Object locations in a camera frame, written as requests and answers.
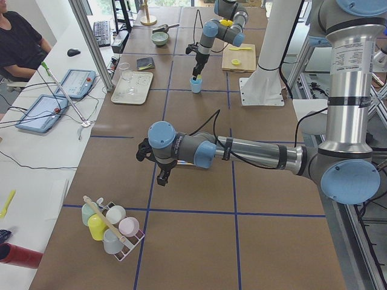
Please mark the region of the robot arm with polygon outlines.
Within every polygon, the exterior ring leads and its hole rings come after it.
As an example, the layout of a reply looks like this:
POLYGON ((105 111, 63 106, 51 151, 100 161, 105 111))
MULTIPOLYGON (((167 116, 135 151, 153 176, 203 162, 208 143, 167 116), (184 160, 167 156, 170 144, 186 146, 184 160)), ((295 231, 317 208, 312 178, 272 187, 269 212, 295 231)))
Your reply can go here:
POLYGON ((209 168, 214 158, 238 160, 268 170, 289 170, 312 180, 328 198, 360 204, 378 192, 380 173, 366 143, 371 105, 371 74, 377 35, 386 27, 385 1, 316 1, 311 36, 332 46, 331 88, 327 108, 301 118, 298 131, 325 135, 317 148, 260 143, 198 130, 177 132, 166 121, 152 124, 136 158, 160 168, 157 182, 166 185, 179 161, 209 168))
POLYGON ((223 40, 235 47, 240 47, 244 42, 243 28, 249 16, 244 6, 236 1, 215 1, 214 13, 227 21, 232 21, 231 26, 222 24, 220 20, 207 21, 202 30, 199 42, 186 48, 186 53, 196 53, 196 65, 193 68, 192 78, 196 80, 207 63, 215 39, 223 40))

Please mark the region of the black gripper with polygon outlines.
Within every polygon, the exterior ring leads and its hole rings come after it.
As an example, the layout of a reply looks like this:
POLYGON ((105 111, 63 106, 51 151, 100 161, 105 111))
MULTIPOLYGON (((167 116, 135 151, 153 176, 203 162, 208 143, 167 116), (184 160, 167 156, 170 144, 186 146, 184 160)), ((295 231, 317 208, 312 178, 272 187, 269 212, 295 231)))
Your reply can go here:
POLYGON ((171 170, 177 165, 177 160, 175 159, 173 159, 172 161, 168 161, 167 163, 161 163, 160 161, 157 161, 153 153, 152 147, 149 144, 148 138, 144 138, 144 140, 138 145, 136 159, 139 162, 142 162, 144 159, 147 159, 156 163, 161 170, 160 174, 157 176, 157 184, 164 186, 168 183, 171 170))
POLYGON ((202 70, 204 69, 205 64, 209 59, 208 54, 196 53, 195 60, 197 64, 193 68, 192 80, 196 80, 198 75, 201 75, 202 70))

